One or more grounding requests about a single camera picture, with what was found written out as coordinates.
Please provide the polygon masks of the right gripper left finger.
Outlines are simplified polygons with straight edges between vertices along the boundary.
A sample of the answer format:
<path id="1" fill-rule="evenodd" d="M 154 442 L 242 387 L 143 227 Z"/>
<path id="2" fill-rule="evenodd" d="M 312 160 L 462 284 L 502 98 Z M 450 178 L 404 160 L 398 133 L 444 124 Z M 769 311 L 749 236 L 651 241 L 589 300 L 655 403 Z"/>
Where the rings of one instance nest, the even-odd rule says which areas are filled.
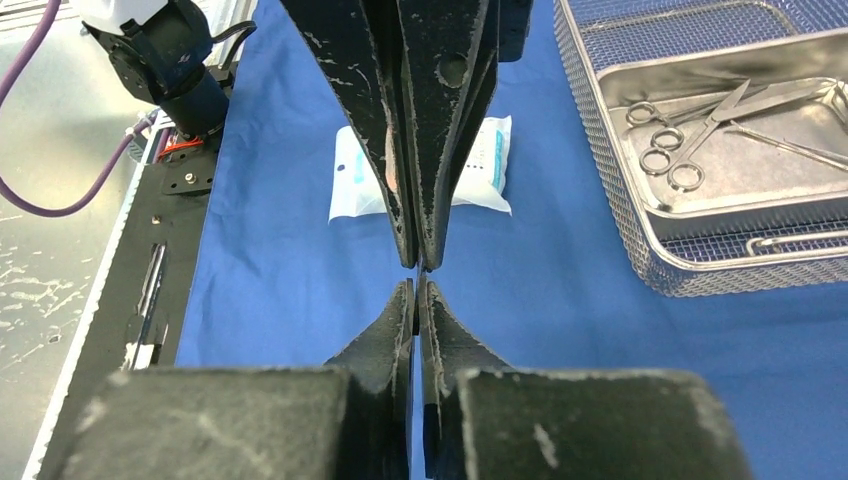
<path id="1" fill-rule="evenodd" d="M 414 285 L 318 367 L 153 368 L 89 402 L 63 479 L 406 479 Z"/>

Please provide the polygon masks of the steel tweezers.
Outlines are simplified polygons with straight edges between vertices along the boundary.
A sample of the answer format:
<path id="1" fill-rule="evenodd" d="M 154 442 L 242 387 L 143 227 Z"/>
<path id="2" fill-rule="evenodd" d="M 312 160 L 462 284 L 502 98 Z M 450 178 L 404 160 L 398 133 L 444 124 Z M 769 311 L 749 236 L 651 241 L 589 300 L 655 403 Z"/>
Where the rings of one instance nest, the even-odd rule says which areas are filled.
<path id="1" fill-rule="evenodd" d="M 423 291 L 425 289 L 426 283 L 426 273 L 423 270 L 421 264 L 417 265 L 416 270 L 416 278 L 415 278 L 415 296 L 414 296 L 414 310 L 413 310 L 413 334 L 418 336 L 420 334 L 420 318 L 421 318 L 421 296 L 423 295 Z"/>

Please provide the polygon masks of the steel surgical scissors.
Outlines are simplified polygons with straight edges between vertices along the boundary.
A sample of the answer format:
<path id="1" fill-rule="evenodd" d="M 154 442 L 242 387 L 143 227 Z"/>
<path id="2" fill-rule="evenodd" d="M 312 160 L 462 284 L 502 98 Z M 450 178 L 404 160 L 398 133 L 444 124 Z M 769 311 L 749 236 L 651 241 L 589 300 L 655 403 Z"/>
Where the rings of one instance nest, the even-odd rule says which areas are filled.
<path id="1" fill-rule="evenodd" d="M 675 150 L 660 146 L 647 148 L 639 157 L 641 170 L 650 176 L 665 176 L 669 186 L 676 191 L 688 193 L 697 190 L 703 184 L 706 174 L 691 157 L 721 124 L 716 115 L 736 106 L 750 84 L 751 80 L 747 79 L 728 94 L 706 116 L 703 125 L 692 135 L 685 136 L 683 143 Z"/>

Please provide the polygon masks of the metal mesh tray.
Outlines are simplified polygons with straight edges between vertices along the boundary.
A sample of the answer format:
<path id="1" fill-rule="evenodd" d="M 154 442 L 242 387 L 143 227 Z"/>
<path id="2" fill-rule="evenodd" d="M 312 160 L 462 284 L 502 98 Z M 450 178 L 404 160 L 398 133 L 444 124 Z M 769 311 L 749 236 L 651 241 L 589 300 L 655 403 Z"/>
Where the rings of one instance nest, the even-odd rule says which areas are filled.
<path id="1" fill-rule="evenodd" d="M 842 220 L 663 239 L 613 164 L 598 74 L 612 66 L 843 29 L 843 1 L 557 1 L 554 32 L 590 149 L 628 257 L 669 296 L 843 281 Z"/>

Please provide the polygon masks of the steel instrument pan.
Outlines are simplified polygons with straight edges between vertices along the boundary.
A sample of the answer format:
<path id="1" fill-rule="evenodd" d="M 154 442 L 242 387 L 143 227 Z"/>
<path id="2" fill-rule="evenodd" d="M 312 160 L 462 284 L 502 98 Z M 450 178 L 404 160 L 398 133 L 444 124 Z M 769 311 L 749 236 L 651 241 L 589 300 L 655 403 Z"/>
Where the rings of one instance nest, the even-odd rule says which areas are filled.
<path id="1" fill-rule="evenodd" d="M 672 189 L 665 176 L 647 175 L 640 155 L 652 146 L 659 123 L 631 127 L 626 109 L 640 101 L 674 111 L 725 98 L 747 79 L 748 92 L 764 85 L 832 79 L 818 98 L 753 114 L 725 110 L 719 127 L 692 155 L 705 174 L 695 191 Z M 843 29 L 798 35 L 715 51 L 609 67 L 598 74 L 603 121 L 610 131 L 613 164 L 625 186 L 663 239 L 730 233 L 799 223 L 842 220 L 847 215 L 843 172 L 741 134 L 731 121 L 798 144 L 847 156 L 847 33 Z"/>

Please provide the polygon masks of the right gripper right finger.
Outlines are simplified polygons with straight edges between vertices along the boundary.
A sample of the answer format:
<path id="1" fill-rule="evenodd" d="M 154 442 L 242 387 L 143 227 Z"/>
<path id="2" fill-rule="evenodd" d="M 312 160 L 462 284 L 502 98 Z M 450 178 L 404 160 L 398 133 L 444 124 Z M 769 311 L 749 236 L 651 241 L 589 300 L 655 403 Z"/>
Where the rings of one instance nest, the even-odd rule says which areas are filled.
<path id="1" fill-rule="evenodd" d="M 430 479 L 748 479 L 723 403 L 674 369 L 519 369 L 418 287 Z"/>

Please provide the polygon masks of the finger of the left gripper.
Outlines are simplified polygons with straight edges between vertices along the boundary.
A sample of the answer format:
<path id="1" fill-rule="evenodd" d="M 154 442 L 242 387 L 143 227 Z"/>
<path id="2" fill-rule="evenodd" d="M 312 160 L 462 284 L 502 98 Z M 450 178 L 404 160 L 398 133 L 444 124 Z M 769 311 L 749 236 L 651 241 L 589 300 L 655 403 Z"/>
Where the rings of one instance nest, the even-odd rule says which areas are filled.
<path id="1" fill-rule="evenodd" d="M 453 192 L 492 99 L 499 53 L 497 1 L 400 1 L 406 200 L 412 258 L 443 263 Z"/>
<path id="2" fill-rule="evenodd" d="M 400 264 L 418 263 L 407 196 L 399 88 L 400 21 L 395 1 L 283 1 L 333 90 L 373 171 Z"/>

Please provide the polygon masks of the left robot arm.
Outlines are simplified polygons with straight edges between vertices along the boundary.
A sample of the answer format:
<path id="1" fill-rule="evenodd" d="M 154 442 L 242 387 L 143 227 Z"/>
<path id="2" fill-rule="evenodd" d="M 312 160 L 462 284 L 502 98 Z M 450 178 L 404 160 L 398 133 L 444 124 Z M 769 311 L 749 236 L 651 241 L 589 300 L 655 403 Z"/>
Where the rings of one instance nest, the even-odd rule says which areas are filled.
<path id="1" fill-rule="evenodd" d="M 400 263 L 443 261 L 451 198 L 502 62 L 523 53 L 528 1 L 287 1 L 374 171 Z M 220 130 L 228 97 L 206 67 L 218 36 L 190 1 L 79 1 L 125 88 L 182 133 Z"/>

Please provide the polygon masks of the blue surgical wrap cloth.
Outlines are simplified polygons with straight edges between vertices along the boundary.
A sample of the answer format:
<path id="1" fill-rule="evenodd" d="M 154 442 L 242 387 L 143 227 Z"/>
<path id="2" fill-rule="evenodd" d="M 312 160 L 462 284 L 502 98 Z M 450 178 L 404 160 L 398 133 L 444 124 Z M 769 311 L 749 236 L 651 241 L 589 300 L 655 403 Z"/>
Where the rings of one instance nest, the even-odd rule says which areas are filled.
<path id="1" fill-rule="evenodd" d="M 176 363 L 307 366 L 338 352 L 410 276 L 383 215 L 330 220 L 346 124 L 277 1 L 237 70 Z M 671 367 L 725 403 L 759 479 L 847 475 L 847 287 L 667 298 L 635 274 L 553 33 L 534 5 L 491 103 L 513 119 L 510 214 L 455 209 L 433 277 L 451 310 L 518 367 Z"/>

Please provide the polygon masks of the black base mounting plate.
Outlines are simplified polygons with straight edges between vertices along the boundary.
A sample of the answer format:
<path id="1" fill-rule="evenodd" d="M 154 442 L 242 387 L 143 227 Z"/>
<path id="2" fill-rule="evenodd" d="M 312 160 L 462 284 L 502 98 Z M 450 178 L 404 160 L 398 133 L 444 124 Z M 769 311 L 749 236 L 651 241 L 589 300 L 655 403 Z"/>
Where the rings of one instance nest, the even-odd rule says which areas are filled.
<path id="1" fill-rule="evenodd" d="M 174 364 L 220 145 L 151 152 L 135 172 L 23 478 L 55 477 L 109 374 Z"/>

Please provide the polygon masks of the white sterile packet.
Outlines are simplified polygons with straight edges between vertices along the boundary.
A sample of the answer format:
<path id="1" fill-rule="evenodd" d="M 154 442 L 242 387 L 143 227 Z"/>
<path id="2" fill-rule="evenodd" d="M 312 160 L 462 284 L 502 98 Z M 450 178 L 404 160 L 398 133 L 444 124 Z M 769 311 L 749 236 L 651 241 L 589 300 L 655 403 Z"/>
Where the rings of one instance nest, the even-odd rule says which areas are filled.
<path id="1" fill-rule="evenodd" d="M 487 117 L 473 143 L 452 204 L 476 205 L 509 214 L 504 198 L 513 119 Z M 329 219 L 385 214 L 387 207 L 377 178 L 353 129 L 345 126 L 335 137 L 335 173 Z"/>

